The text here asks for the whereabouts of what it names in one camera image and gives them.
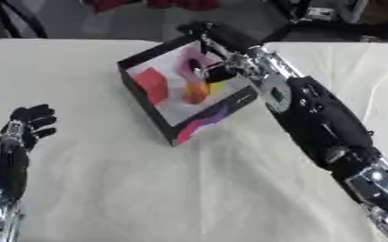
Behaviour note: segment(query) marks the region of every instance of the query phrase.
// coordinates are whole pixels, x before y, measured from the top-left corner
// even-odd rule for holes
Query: red cube
[[[137,74],[135,82],[146,91],[149,101],[157,105],[168,98],[168,80],[154,68],[149,68]]]

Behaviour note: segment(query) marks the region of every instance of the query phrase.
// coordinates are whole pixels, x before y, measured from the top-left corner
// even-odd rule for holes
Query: robotic arm
[[[0,131],[0,242],[17,240],[23,218],[20,198],[26,189],[29,152],[39,139],[52,135],[57,118],[46,104],[19,108]]]
[[[201,41],[203,53],[222,58],[203,70],[207,82],[236,75],[251,80],[295,144],[327,170],[388,236],[388,161],[373,146],[373,132],[343,102],[229,26],[195,22],[179,30]]]

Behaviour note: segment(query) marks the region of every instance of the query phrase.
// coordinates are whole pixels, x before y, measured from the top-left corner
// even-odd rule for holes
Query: white table
[[[22,241],[384,241],[261,100],[167,145],[115,65],[154,45],[0,41],[0,128],[22,105],[60,118],[32,152]],[[388,157],[388,44],[274,48],[344,100]]]

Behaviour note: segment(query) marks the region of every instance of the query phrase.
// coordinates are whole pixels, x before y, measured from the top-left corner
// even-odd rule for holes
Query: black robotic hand
[[[10,200],[24,194],[29,166],[28,153],[38,141],[56,132],[54,110],[47,104],[18,108],[0,131],[0,189]]]
[[[7,136],[14,133],[17,129],[17,124],[22,125],[22,145],[27,151],[31,151],[37,144],[39,139],[56,133],[55,128],[46,128],[53,125],[57,121],[54,116],[55,111],[47,104],[35,106],[32,108],[18,108],[10,116],[8,123],[1,129],[3,139],[7,140]]]

